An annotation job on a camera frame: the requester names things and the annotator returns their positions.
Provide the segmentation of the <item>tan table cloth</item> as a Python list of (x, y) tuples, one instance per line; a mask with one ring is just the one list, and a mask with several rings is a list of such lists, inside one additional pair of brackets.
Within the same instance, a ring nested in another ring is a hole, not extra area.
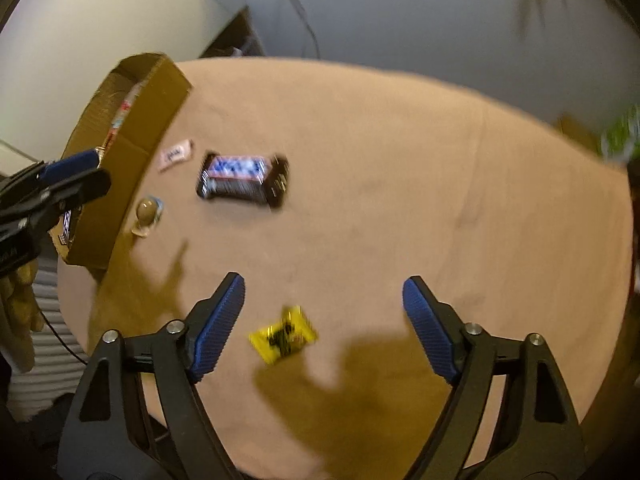
[[(276, 58), (181, 70), (192, 89), (164, 144), (280, 153), (284, 204), (201, 200), (200, 156), (151, 167), (138, 193), (164, 203), (153, 232), (122, 230), (100, 278), (58, 269), (64, 320), (83, 347), (110, 328), (152, 333), (238, 272), (244, 307), (198, 386), (235, 465), (264, 479), (399, 479), (449, 391), (402, 308), (402, 284), (419, 275), (489, 333), (541, 333), (578, 416), (589, 414), (631, 282), (623, 170), (433, 79)], [(268, 365), (248, 335), (285, 306), (301, 307), (319, 338)]]

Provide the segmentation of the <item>pink candy wrapper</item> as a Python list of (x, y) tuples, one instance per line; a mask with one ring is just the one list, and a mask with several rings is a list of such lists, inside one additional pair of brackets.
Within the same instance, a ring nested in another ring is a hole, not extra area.
[(191, 139), (182, 140), (177, 144), (164, 148), (158, 155), (157, 170), (164, 172), (171, 167), (188, 162), (194, 153), (194, 143)]

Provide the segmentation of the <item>yellow candy packet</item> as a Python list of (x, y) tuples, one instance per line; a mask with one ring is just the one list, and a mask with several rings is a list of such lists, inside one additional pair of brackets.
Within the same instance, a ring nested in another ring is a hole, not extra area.
[(299, 306), (285, 306), (277, 323), (255, 330), (248, 341), (268, 365), (301, 352), (319, 336)]

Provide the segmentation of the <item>large snickers bar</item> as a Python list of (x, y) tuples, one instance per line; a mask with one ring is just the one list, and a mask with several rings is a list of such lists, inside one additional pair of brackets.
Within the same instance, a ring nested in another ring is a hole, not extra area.
[(223, 155), (208, 151), (195, 193), (202, 200), (228, 198), (279, 209), (288, 190), (288, 159), (283, 155)]

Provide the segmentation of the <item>brown cardboard box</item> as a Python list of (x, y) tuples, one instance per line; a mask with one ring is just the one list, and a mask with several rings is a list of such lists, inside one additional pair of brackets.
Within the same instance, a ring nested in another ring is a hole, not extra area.
[(58, 240), (62, 218), (51, 231), (65, 263), (107, 268), (139, 182), (191, 89), (183, 72), (161, 53), (124, 58), (107, 74), (78, 119), (63, 156), (96, 148), (112, 184), (105, 196), (76, 209), (70, 244)]

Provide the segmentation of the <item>small dark snickers bar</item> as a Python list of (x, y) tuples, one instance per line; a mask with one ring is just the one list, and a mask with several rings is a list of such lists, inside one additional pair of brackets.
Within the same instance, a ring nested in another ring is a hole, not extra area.
[(73, 240), (76, 217), (76, 210), (68, 210), (63, 214), (62, 230), (61, 234), (58, 236), (58, 240), (64, 246), (70, 244), (70, 242)]

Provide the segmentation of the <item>chocolate ball blue wrapper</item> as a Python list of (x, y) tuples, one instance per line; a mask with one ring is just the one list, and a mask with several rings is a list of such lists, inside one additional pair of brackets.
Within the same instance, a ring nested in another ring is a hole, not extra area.
[(137, 204), (136, 220), (131, 227), (131, 234), (145, 238), (155, 229), (164, 211), (164, 203), (155, 196), (146, 196)]

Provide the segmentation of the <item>green printed carton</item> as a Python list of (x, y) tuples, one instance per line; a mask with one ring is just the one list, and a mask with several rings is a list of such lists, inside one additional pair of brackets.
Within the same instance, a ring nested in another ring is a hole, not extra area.
[(600, 153), (604, 159), (628, 165), (639, 157), (640, 110), (634, 104), (621, 114), (601, 136)]

